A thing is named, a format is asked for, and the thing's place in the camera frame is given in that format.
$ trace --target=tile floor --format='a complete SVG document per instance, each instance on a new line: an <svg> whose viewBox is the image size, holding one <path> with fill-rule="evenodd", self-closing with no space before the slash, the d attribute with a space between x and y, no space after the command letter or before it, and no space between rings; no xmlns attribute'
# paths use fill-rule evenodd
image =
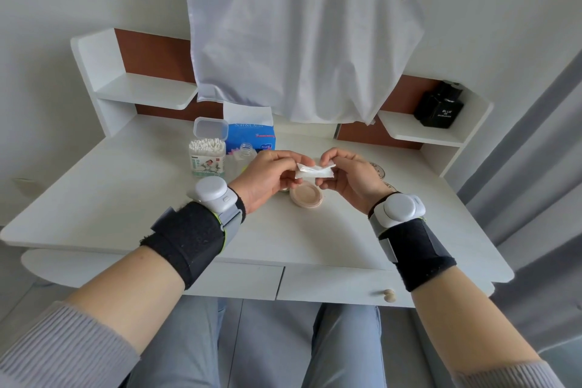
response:
<svg viewBox="0 0 582 388"><path fill-rule="evenodd" d="M74 291L29 273L20 264L23 251L0 242L0 354L50 303ZM222 387L300 387L318 308L319 303L229 299L219 340ZM390 388L433 387L408 310L382 310L382 346Z"/></svg>

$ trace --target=pink compact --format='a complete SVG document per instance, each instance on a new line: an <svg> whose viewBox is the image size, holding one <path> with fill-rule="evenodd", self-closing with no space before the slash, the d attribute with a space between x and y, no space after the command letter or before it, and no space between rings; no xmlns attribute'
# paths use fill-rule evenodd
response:
<svg viewBox="0 0 582 388"><path fill-rule="evenodd" d="M289 191L291 200L306 209L316 208L324 200L321 190L312 182L304 182L302 185Z"/></svg>

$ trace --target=jeans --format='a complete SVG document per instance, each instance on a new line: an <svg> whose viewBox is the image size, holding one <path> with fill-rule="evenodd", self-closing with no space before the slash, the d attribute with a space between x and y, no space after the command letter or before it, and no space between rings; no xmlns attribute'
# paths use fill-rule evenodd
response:
<svg viewBox="0 0 582 388"><path fill-rule="evenodd" d="M142 354L128 388L219 388L218 334L224 304L182 296ZM380 312L323 303L313 325L303 388L385 388Z"/></svg>

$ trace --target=wall outlet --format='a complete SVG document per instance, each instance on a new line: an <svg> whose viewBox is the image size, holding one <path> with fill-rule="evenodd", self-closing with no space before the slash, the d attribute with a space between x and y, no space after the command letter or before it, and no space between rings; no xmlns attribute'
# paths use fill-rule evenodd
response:
<svg viewBox="0 0 582 388"><path fill-rule="evenodd" d="M26 198L36 199L45 191L44 187L33 179L12 178L12 183Z"/></svg>

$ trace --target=person's left hand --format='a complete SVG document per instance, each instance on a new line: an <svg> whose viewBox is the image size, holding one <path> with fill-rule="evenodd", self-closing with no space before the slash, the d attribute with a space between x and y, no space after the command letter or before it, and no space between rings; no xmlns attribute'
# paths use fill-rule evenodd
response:
<svg viewBox="0 0 582 388"><path fill-rule="evenodd" d="M252 213L281 189L295 189L302 183L295 179L297 163L316 164L307 155L290 150L262 150L229 187L243 200L247 214Z"/></svg>

